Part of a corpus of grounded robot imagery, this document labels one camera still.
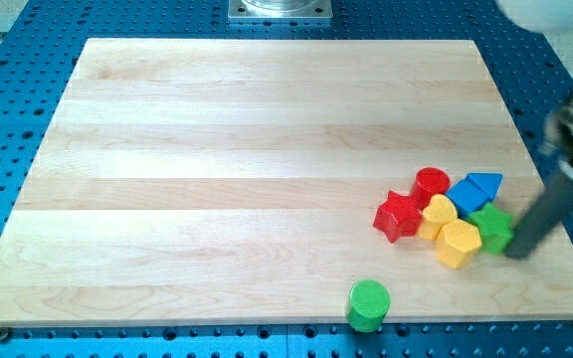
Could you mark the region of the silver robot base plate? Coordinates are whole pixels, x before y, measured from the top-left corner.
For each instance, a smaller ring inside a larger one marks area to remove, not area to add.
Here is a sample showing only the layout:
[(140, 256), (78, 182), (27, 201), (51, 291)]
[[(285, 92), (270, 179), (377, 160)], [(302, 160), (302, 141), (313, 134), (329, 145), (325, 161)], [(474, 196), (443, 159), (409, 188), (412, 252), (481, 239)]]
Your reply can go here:
[(229, 0), (228, 19), (233, 22), (330, 21), (330, 0)]

